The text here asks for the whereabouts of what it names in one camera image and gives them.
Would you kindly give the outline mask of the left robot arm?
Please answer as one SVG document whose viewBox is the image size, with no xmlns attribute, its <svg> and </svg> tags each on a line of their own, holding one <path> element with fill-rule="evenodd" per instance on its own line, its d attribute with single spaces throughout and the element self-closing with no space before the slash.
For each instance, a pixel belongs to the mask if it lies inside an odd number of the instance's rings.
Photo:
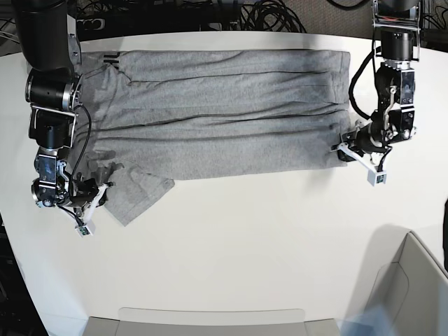
<svg viewBox="0 0 448 336">
<path fill-rule="evenodd" d="M 361 159 L 365 154 L 380 155 L 385 162 L 392 145 L 414 135 L 415 72 L 412 63 L 420 57 L 419 1 L 373 1 L 372 47 L 349 85 L 349 101 L 366 125 L 341 136 L 333 149 L 343 162 Z M 367 66 L 372 66 L 377 109 L 370 115 L 356 103 L 354 88 Z"/>
</svg>

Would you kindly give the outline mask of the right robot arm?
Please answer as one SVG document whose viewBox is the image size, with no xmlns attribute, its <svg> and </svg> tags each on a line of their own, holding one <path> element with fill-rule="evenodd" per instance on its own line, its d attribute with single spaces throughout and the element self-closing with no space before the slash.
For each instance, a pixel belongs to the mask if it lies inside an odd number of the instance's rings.
<svg viewBox="0 0 448 336">
<path fill-rule="evenodd" d="M 81 48 L 69 33 L 66 1 L 13 1 L 17 34 L 30 66 L 25 99 L 31 106 L 29 138 L 38 144 L 31 186 L 40 207 L 58 207 L 74 217 L 105 202 L 111 183 L 83 179 L 76 163 L 67 171 L 74 145 L 83 77 L 76 66 Z"/>
</svg>

